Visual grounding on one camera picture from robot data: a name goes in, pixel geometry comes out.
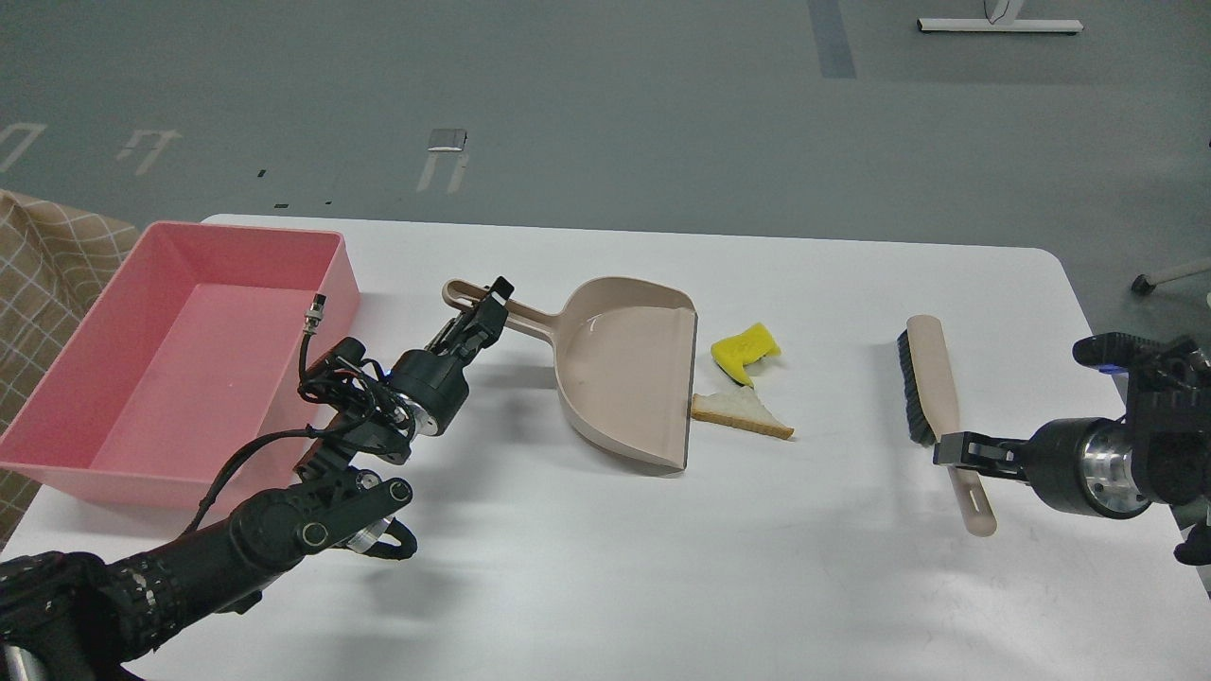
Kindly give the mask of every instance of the wire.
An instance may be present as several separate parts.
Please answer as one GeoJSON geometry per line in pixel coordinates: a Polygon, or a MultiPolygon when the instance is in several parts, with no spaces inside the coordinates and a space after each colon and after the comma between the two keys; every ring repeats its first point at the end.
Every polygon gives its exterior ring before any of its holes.
{"type": "Polygon", "coordinates": [[[226,463],[223,464],[223,468],[219,469],[219,474],[214,476],[214,482],[211,482],[211,487],[206,491],[206,496],[197,503],[197,513],[194,515],[194,519],[189,521],[189,525],[185,527],[185,531],[180,533],[180,536],[184,537],[185,534],[197,530],[197,527],[202,523],[202,517],[205,517],[206,511],[211,510],[211,507],[214,505],[214,502],[218,499],[219,492],[223,491],[223,487],[231,480],[236,471],[240,470],[240,467],[247,463],[248,459],[257,453],[257,451],[277,440],[285,440],[286,437],[314,437],[317,431],[310,425],[295,430],[280,430],[277,433],[262,435],[260,437],[257,437],[243,447],[236,450],[236,452],[231,454],[231,458],[229,458],[226,463]]]}
{"type": "Polygon", "coordinates": [[[306,383],[306,349],[311,344],[311,334],[303,333],[303,344],[299,345],[299,385],[306,383]]]}
{"type": "Polygon", "coordinates": [[[379,379],[379,383],[386,380],[386,374],[383,373],[383,365],[378,364],[377,360],[363,360],[360,366],[371,365],[374,367],[374,376],[379,379]]]}
{"type": "Polygon", "coordinates": [[[346,389],[348,393],[343,396],[346,397],[348,401],[357,406],[365,407],[365,412],[362,413],[361,417],[351,419],[348,423],[344,423],[335,428],[316,429],[311,425],[306,425],[305,428],[299,428],[294,430],[280,430],[277,433],[268,433],[236,450],[236,452],[231,454],[231,458],[229,458],[226,463],[223,464],[223,468],[219,469],[218,475],[214,476],[214,481],[211,482],[210,488],[206,491],[206,496],[202,497],[202,500],[197,503],[197,513],[194,514],[193,520],[190,520],[184,532],[180,533],[182,536],[189,534],[190,532],[196,531],[199,526],[201,526],[202,519],[206,516],[206,511],[208,511],[211,507],[214,505],[214,502],[218,499],[219,493],[223,492],[223,487],[225,487],[226,483],[231,481],[231,477],[235,476],[235,474],[240,470],[241,467],[243,467],[243,464],[248,463],[248,460],[253,457],[253,454],[256,454],[258,451],[260,451],[262,447],[269,445],[270,442],[276,442],[277,440],[285,440],[286,437],[308,437],[312,440],[315,439],[325,440],[334,445],[344,445],[346,447],[373,454],[391,453],[377,447],[366,448],[357,445],[356,442],[351,442],[349,440],[339,437],[339,435],[344,435],[356,428],[365,425],[371,420],[371,418],[374,417],[374,413],[378,412],[379,410],[378,397],[375,396],[374,390],[371,388],[369,377],[367,377],[366,373],[362,372],[361,370],[343,368],[332,372],[333,376],[343,377],[342,380],[332,380],[326,378],[308,379],[306,353],[310,340],[311,340],[311,334],[304,333],[303,342],[299,344],[299,395],[309,402],[331,404],[332,401],[331,399],[325,399],[323,395],[312,395],[311,393],[308,391],[308,389],[311,385],[326,385],[332,388],[333,391],[338,391],[338,389],[346,389]],[[352,390],[351,387],[346,383],[348,380],[356,380],[362,385],[362,390],[352,390]]]}

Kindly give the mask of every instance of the hand brush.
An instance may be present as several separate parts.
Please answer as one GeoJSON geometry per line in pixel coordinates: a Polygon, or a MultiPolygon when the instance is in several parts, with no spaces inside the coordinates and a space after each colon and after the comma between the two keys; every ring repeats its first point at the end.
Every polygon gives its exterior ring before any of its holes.
{"type": "MultiPolygon", "coordinates": [[[[900,370],[905,374],[905,399],[908,401],[908,434],[913,442],[931,447],[939,436],[960,430],[959,396],[951,373],[942,322],[930,315],[909,317],[907,330],[896,344],[900,347],[900,370]]],[[[980,475],[954,467],[947,467],[947,470],[968,532],[976,537],[995,532],[997,516],[988,505],[980,475]]]]}

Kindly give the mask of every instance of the pink plastic bin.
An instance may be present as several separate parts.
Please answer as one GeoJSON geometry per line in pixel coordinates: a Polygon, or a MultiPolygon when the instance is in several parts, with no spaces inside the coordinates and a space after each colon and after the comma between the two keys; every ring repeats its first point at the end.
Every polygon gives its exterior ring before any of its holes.
{"type": "MultiPolygon", "coordinates": [[[[295,388],[316,291],[311,359],[360,301],[340,234],[153,224],[0,437],[0,467],[81,499],[195,508],[237,448],[315,417],[295,388]]],[[[218,509],[288,485],[305,446],[262,450],[218,509]]]]}

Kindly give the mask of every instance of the dustpan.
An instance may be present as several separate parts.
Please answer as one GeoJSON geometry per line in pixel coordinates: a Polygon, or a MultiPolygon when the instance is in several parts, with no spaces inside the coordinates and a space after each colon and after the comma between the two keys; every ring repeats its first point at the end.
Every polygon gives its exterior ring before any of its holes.
{"type": "MultiPolygon", "coordinates": [[[[442,298],[466,309],[486,286],[452,280],[442,298]]],[[[685,468],[698,313],[689,296],[609,276],[547,314],[516,301],[509,328],[547,342],[564,417],[590,442],[647,463],[685,468]]]]}

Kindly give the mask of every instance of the bread slice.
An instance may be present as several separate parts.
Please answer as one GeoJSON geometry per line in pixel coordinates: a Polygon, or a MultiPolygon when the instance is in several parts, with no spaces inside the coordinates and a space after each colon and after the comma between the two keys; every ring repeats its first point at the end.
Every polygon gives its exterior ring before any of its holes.
{"type": "Polygon", "coordinates": [[[690,416],[698,420],[730,425],[782,440],[787,440],[794,434],[793,428],[782,425],[774,418],[774,414],[769,413],[765,405],[762,405],[761,400],[757,399],[757,393],[747,385],[739,385],[713,395],[694,394],[690,416]]]}

